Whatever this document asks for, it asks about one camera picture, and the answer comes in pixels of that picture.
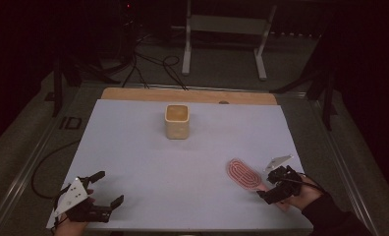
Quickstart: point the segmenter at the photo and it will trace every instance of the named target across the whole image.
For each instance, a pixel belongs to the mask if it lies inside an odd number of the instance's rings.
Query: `floor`
[[[255,44],[236,37],[206,39],[199,34],[194,41],[191,73],[181,75],[184,44],[181,37],[162,43],[147,37],[137,52],[172,66],[189,89],[233,89],[268,92],[297,79],[317,41],[302,37],[270,36],[263,61],[268,80],[257,78],[252,50]],[[107,87],[142,87],[141,78],[153,88],[180,89],[163,66],[138,56],[137,66],[124,85],[132,68],[111,75],[121,82],[106,85],[83,73],[79,88],[64,87],[64,107],[52,117],[53,103],[44,101],[52,91],[52,75],[43,80],[41,92],[28,104],[18,119],[0,139],[0,235],[50,235],[45,228],[52,201],[40,198],[31,188],[34,173],[36,191],[55,195],[63,184],[92,107]],[[104,61],[105,66],[115,61]],[[389,188],[382,178],[352,117],[335,92],[336,113],[331,116],[333,131],[327,132],[320,122],[320,106],[308,101],[302,85],[277,95],[295,140],[306,173],[319,180],[333,195],[337,205],[353,211],[374,235],[389,235]],[[81,118],[78,129],[61,126],[64,117]],[[186,232],[195,235],[307,235],[308,231],[282,232]],[[127,235],[178,235],[181,232],[128,232]],[[86,235],[109,235],[109,232],[86,232]]]

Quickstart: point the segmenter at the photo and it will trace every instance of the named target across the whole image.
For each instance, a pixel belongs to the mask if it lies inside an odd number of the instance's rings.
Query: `pink object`
[[[261,190],[268,191],[269,189],[265,186],[261,177],[249,166],[244,164],[239,159],[233,159],[228,164],[228,175],[236,183],[246,190]],[[289,204],[279,202],[276,204],[281,210],[287,211],[289,209]]]

